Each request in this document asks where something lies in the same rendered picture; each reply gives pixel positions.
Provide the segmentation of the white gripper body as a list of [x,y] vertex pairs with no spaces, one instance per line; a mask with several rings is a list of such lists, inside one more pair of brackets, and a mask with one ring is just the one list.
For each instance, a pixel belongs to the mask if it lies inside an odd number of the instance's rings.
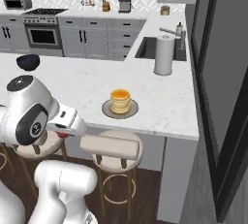
[[60,134],[82,137],[86,132],[86,124],[79,115],[74,118],[56,117],[47,123],[47,129]]

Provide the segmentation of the golden pancake stack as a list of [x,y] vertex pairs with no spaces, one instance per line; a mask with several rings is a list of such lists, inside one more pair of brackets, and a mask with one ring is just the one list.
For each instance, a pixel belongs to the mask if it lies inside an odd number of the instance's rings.
[[110,93],[110,109],[114,113],[122,114],[130,110],[131,95],[126,89],[115,89]]

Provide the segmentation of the dark grey fridge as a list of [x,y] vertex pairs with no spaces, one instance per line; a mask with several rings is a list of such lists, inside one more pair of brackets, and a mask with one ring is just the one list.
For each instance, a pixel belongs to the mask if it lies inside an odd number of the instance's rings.
[[192,72],[196,93],[197,114],[199,119],[200,140],[190,176],[189,187],[183,207],[181,224],[248,224],[248,168],[245,171],[232,205],[228,211],[227,220],[220,223],[216,219],[213,190],[208,165],[206,144],[202,125],[200,95],[197,84],[196,69],[191,48],[191,33],[193,28],[196,4],[185,8],[186,23],[189,32],[189,46],[192,55]]

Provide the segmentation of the black framed fridge door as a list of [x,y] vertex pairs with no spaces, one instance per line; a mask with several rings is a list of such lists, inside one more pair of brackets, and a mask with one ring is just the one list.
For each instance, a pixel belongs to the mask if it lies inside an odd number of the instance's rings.
[[222,223],[248,168],[248,0],[197,0],[191,48]]

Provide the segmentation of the beige stool with backrest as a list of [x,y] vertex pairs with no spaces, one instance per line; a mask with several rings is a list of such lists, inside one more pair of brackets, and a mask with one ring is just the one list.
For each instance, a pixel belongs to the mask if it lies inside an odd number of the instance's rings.
[[38,191],[31,174],[29,173],[25,160],[42,160],[49,155],[56,153],[58,150],[61,150],[63,159],[67,160],[65,139],[59,137],[57,133],[52,131],[44,131],[40,138],[31,145],[14,146],[14,151],[19,157],[19,161],[35,198],[38,198]]
[[[132,201],[137,192],[136,168],[143,155],[143,142],[134,133],[108,130],[99,136],[85,135],[80,148],[92,156],[98,176],[102,213],[105,202],[114,205],[127,205],[128,219],[132,216]],[[106,184],[116,176],[127,178],[127,199],[115,202],[105,194]]]

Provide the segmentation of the grey round plate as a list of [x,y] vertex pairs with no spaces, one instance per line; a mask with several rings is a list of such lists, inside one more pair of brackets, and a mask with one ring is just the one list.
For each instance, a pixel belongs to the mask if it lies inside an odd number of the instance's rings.
[[139,105],[135,100],[131,100],[130,110],[126,113],[115,113],[110,109],[110,100],[106,100],[102,104],[102,112],[104,115],[114,119],[125,119],[135,115],[139,111]]

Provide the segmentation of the dark blue bowl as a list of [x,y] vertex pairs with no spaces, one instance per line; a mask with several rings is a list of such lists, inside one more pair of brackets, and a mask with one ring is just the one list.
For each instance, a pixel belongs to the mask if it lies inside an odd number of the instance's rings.
[[24,71],[34,71],[40,65],[38,54],[25,54],[16,59],[17,66]]

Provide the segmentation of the grey base cupboard run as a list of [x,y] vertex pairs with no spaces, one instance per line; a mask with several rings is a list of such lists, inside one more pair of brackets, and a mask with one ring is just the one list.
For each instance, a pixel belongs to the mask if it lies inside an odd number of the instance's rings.
[[0,38],[12,46],[12,53],[123,61],[145,24],[139,18],[57,17],[62,49],[31,48],[22,15],[0,14]]

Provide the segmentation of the steel stove with oven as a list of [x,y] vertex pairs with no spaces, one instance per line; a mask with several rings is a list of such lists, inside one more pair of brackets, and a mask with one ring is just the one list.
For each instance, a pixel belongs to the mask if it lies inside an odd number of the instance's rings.
[[31,48],[62,49],[58,14],[65,9],[38,8],[22,14],[22,20]]

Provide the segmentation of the dark sink basin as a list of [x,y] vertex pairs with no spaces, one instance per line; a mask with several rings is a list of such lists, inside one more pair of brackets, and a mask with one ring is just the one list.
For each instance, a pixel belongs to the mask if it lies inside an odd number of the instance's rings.
[[[156,42],[155,37],[144,37],[139,49],[136,53],[136,58],[154,59],[156,54]],[[174,61],[186,61],[186,50],[180,49],[180,40],[175,40],[173,60]]]

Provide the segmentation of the white paper towel roll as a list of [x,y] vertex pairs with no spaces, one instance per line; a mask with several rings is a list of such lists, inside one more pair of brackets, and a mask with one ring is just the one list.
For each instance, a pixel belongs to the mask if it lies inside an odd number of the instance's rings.
[[159,76],[168,76],[172,72],[174,54],[174,37],[160,35],[156,40],[154,73]]

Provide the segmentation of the silver tap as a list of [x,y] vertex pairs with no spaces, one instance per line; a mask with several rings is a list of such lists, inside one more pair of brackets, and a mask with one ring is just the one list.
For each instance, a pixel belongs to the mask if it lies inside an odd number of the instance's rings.
[[171,30],[169,30],[169,29],[162,28],[162,27],[159,28],[159,31],[166,32],[166,33],[169,33],[169,34],[172,34],[172,35],[175,35],[175,36],[179,37],[179,38],[180,38],[180,46],[179,46],[179,49],[185,49],[186,31],[182,30],[182,31],[180,31],[180,32],[178,33],[178,32],[171,31]]

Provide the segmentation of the grey microwave oven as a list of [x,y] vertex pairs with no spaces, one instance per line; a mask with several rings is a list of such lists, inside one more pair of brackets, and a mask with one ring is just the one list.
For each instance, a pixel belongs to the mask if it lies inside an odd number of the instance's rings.
[[32,0],[4,0],[7,10],[28,10],[32,8]]

